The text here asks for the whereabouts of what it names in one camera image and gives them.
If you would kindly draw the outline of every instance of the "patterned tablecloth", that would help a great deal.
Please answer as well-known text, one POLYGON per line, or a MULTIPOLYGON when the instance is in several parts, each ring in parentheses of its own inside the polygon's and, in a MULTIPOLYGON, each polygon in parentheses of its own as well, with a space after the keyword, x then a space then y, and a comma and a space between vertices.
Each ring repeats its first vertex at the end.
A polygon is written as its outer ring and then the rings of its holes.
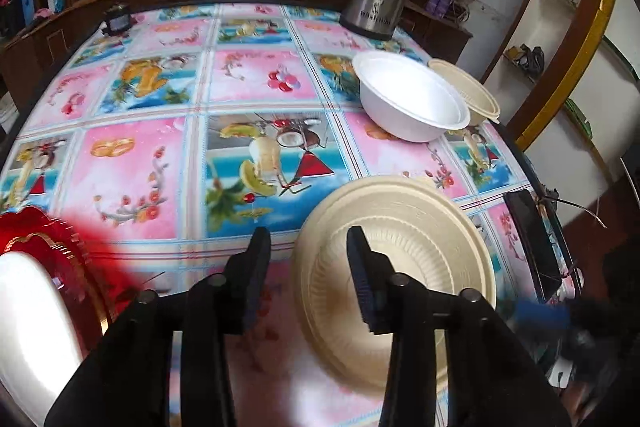
MULTIPOLYGON (((297 231, 349 180, 428 176, 484 238, 498 311, 516 296, 535 296, 502 199, 530 184, 494 127, 429 144, 388 135, 359 104, 350 58, 371 48, 421 62, 429 56, 400 30, 389 42, 370 41, 337 18, 222 4, 141 13, 117 38, 99 30, 50 83, 0 177, 3 212, 35 204, 81 233, 120 308, 142 288, 188 289, 244 250, 256 226, 268 227, 273 262, 258 324, 228 339, 243 427, 377 422, 379 398, 352 393, 319 367, 289 282, 297 231)), ((556 255, 566 271, 557 247, 556 255)), ((573 292, 565 279, 562 295, 573 292)), ((171 381, 177 415, 177 371, 171 381)), ((438 416, 446 418, 445 394, 438 416)))

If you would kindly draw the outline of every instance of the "gold trim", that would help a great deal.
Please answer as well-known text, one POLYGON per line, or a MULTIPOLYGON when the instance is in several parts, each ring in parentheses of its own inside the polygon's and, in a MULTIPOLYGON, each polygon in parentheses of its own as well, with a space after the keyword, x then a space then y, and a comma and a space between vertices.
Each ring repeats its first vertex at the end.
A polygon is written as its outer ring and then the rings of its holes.
POLYGON ((549 122, 551 122, 560 110, 562 104, 575 89, 575 86, 577 86, 578 81, 580 81, 596 49, 600 45, 604 31, 609 24, 615 1, 616 0, 600 0, 600 8, 593 17, 591 27, 585 36, 584 42, 580 46, 580 51, 575 55, 571 66, 543 108, 516 140, 516 145, 519 149, 524 151, 529 148, 533 140, 535 140, 549 122))
POLYGON ((107 332, 107 329, 109 328, 107 311, 104 309, 104 305, 102 303, 102 300, 98 296, 98 292, 95 290, 94 286, 84 276, 84 270, 82 269, 80 262, 78 261, 78 259, 76 259, 76 256, 73 254, 73 252, 71 252, 64 243, 54 242, 52 238, 50 238, 45 233, 34 232, 34 233, 30 233, 26 237, 14 237, 12 240, 10 240, 6 244, 6 247, 4 248, 4 253, 9 252, 15 243, 28 243, 32 237, 41 238, 45 243, 47 243, 47 245, 49 245, 49 248, 52 248, 53 250, 58 250, 69 260, 69 262, 71 263, 71 266, 76 272, 76 277, 78 277, 78 279, 80 279, 81 282, 84 283, 87 293, 89 293, 89 298, 91 299, 94 305, 95 314, 97 315, 98 320, 100 321, 100 329, 102 330, 102 336, 104 336, 104 334, 107 332))

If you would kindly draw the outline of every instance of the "round lid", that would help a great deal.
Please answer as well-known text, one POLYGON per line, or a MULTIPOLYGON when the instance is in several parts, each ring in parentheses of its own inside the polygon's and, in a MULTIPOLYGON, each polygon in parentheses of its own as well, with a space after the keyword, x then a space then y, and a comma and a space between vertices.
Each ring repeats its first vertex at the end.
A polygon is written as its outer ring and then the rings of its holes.
POLYGON ((361 83, 415 120, 450 130, 469 124, 469 109, 460 93, 425 65, 382 51, 360 52, 351 63, 361 83))
MULTIPOLYGON (((429 184, 402 176, 351 182, 309 215, 294 247, 296 310, 325 368, 364 393, 383 393, 391 335, 363 322, 346 256, 346 234, 360 225, 374 251, 427 288, 457 294, 478 289, 495 306, 491 259, 476 227, 429 184)), ((438 389, 447 383, 442 331, 436 332, 438 389)))
POLYGON ((469 109, 498 123, 500 106, 497 100, 474 77, 450 62, 439 58, 432 58, 427 65, 458 90, 469 109))
POLYGON ((82 362, 74 325, 47 271, 19 251, 0 255, 0 381, 36 425, 82 362))

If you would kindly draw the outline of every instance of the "bowl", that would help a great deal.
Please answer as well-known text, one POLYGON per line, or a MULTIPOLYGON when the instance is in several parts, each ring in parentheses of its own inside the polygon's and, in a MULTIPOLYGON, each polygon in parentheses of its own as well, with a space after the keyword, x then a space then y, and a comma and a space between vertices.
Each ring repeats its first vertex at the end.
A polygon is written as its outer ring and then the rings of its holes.
POLYGON ((500 106, 494 96, 466 71, 446 60, 432 58, 427 66, 455 87, 471 112, 469 125, 480 125, 484 120, 498 123, 500 106))
POLYGON ((362 107, 394 136, 428 142, 469 124, 469 108, 459 92, 423 64, 381 51, 359 53, 352 63, 362 107))
MULTIPOLYGON (((362 321, 346 254, 346 235, 360 225, 370 247, 396 271, 427 288, 457 294, 475 288, 495 306, 490 254, 460 208, 433 185, 403 176, 372 176, 343 185, 307 217, 293 254, 298 321, 322 366, 341 384, 384 393, 392 336, 362 321)), ((444 334, 436 332, 437 386, 447 384, 444 334)))

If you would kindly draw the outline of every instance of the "white plastic bowl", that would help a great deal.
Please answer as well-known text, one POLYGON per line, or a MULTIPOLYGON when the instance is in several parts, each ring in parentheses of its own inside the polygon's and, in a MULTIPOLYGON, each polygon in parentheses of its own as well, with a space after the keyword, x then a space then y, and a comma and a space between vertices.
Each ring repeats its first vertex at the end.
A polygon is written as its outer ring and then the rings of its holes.
POLYGON ((471 118, 460 93, 435 71, 393 53, 357 54, 360 101, 371 120, 410 142, 428 142, 471 118))

